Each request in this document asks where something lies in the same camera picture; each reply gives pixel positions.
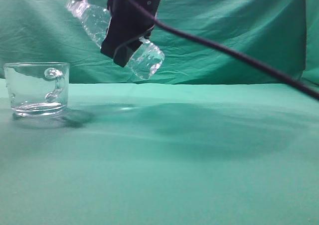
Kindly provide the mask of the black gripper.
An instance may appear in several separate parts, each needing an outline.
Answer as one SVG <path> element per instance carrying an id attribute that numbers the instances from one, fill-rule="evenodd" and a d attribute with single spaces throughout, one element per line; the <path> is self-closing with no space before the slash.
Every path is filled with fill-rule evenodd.
<path id="1" fill-rule="evenodd" d="M 106 11 L 80 0 L 80 21 L 90 35 L 106 31 L 100 52 L 125 67 L 141 47 L 142 39 L 149 38 L 161 0 L 107 0 Z"/>

